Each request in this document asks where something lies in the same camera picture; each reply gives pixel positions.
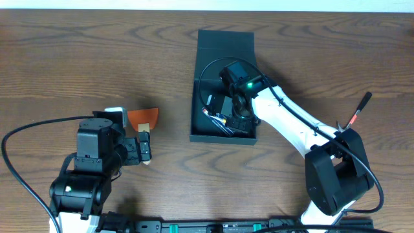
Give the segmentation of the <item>yellow black handled screwdriver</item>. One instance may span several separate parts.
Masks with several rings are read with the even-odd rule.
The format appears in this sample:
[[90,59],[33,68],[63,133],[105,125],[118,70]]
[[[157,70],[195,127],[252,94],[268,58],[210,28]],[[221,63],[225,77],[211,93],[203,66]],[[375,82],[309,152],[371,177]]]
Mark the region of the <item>yellow black handled screwdriver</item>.
[[222,123],[222,124],[226,124],[226,118],[223,118],[223,117],[219,117],[219,116],[216,116],[216,115],[208,115],[211,119],[215,119],[215,120],[217,120],[217,121],[219,121],[220,123]]

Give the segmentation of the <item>clear precision screwdriver set case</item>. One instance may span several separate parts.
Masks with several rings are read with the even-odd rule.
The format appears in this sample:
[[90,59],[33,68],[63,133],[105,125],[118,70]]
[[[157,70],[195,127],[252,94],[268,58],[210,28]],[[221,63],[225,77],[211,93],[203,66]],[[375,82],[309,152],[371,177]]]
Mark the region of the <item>clear precision screwdriver set case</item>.
[[228,137],[232,137],[235,133],[235,131],[231,130],[229,127],[226,126],[226,124],[222,124],[219,121],[215,120],[215,119],[211,119],[208,115],[216,115],[218,117],[223,117],[226,118],[226,122],[227,122],[227,117],[220,114],[220,113],[211,113],[209,112],[205,107],[202,108],[202,112],[213,122],[213,124],[215,126],[217,126],[226,136]]

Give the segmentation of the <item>red black handled hammer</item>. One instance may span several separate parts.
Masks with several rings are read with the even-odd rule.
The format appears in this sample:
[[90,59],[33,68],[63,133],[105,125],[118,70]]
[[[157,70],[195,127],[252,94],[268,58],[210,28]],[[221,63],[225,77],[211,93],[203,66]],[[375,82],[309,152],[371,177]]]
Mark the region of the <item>red black handled hammer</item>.
[[360,103],[358,104],[354,114],[352,115],[352,117],[349,119],[348,123],[346,123],[346,125],[344,127],[342,127],[339,122],[336,122],[339,132],[343,132],[346,129],[349,129],[353,125],[353,123],[355,122],[355,120],[358,117],[358,114],[364,109],[364,107],[367,105],[368,101],[370,101],[372,95],[373,94],[371,92],[366,92],[366,94],[361,99]]

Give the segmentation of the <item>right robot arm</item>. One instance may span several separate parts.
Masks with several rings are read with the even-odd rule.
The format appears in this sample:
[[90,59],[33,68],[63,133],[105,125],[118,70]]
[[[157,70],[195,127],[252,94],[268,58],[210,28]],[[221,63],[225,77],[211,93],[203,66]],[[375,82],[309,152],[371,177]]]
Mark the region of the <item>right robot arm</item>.
[[237,116],[265,121],[304,158],[311,202],[300,217],[302,225],[319,225],[318,232],[326,232],[328,225],[336,225],[375,185],[356,131],[336,129],[314,118],[253,65],[234,61],[219,77],[229,90]]

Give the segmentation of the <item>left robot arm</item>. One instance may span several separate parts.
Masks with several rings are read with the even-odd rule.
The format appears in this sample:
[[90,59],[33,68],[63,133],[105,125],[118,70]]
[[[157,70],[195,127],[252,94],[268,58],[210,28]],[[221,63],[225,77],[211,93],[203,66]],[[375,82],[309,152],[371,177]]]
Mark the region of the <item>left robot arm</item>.
[[127,219],[103,214],[112,182],[124,166],[149,163],[150,134],[125,135],[122,122],[90,118],[79,124],[77,151],[69,155],[50,186],[50,209],[58,232],[133,232]]

